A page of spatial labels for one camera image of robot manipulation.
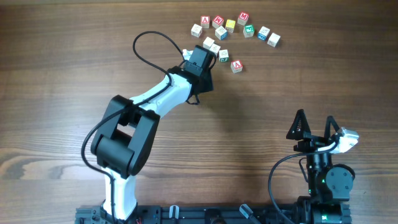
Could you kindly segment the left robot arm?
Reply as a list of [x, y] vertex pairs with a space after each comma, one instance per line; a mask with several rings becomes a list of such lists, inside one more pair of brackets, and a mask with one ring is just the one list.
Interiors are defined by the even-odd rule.
[[109, 223], [127, 223], [137, 209], [136, 177], [147, 162], [160, 119], [192, 96], [213, 89], [211, 69], [217, 54], [197, 45], [183, 52], [183, 63], [166, 71], [163, 80], [147, 92], [111, 99], [103, 119], [94, 128], [91, 153], [107, 182], [101, 217]]

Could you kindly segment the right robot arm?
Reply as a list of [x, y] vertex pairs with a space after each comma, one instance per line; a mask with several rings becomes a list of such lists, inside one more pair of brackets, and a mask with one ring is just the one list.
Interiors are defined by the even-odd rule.
[[344, 164], [332, 163], [332, 155], [342, 154], [359, 140], [356, 131], [337, 125], [332, 116], [327, 117], [323, 136], [311, 133], [304, 110], [298, 110], [286, 135], [298, 141], [294, 151], [305, 154], [308, 197], [300, 196], [292, 210], [293, 223], [352, 222], [347, 202], [355, 179], [354, 170]]

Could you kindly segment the plain engraved wooden block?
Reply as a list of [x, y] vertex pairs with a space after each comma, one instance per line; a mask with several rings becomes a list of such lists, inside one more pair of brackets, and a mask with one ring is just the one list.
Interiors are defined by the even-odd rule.
[[215, 43], [211, 45], [209, 48], [209, 51], [215, 54], [216, 57], [218, 57], [218, 52], [220, 51], [221, 47]]

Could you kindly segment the red A wooden block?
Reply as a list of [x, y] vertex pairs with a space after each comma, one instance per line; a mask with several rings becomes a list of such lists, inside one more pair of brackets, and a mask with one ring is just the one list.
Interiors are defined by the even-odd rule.
[[231, 62], [231, 69], [233, 73], [238, 73], [243, 70], [243, 64], [240, 60], [234, 60]]

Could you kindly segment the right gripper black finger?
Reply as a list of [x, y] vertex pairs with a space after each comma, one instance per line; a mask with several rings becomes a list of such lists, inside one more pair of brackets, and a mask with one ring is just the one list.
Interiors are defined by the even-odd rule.
[[[335, 130], [334, 133], [331, 133], [331, 128], [333, 128]], [[333, 116], [328, 116], [326, 118], [326, 124], [325, 124], [325, 131], [324, 131], [324, 138], [325, 139], [329, 139], [330, 137], [332, 137], [332, 135], [334, 135], [336, 132], [338, 132], [338, 130], [340, 129], [340, 127], [338, 126], [337, 122], [335, 121]]]
[[297, 111], [295, 119], [286, 135], [287, 139], [310, 139], [311, 130], [303, 109]]

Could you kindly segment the green J wooden block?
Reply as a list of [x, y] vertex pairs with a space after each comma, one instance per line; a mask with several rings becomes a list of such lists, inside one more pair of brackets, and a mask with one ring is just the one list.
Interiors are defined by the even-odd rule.
[[218, 59], [220, 62], [227, 62], [229, 60], [229, 53], [227, 49], [218, 52]]

